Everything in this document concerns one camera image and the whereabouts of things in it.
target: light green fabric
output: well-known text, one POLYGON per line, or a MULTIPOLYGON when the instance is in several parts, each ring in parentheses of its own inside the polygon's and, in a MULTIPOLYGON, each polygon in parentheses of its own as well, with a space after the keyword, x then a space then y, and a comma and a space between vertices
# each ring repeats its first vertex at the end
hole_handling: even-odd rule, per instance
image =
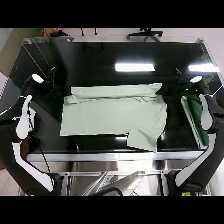
POLYGON ((127 145, 156 151, 166 124, 162 84, 74 87, 65 97, 61 136, 129 134, 127 145))

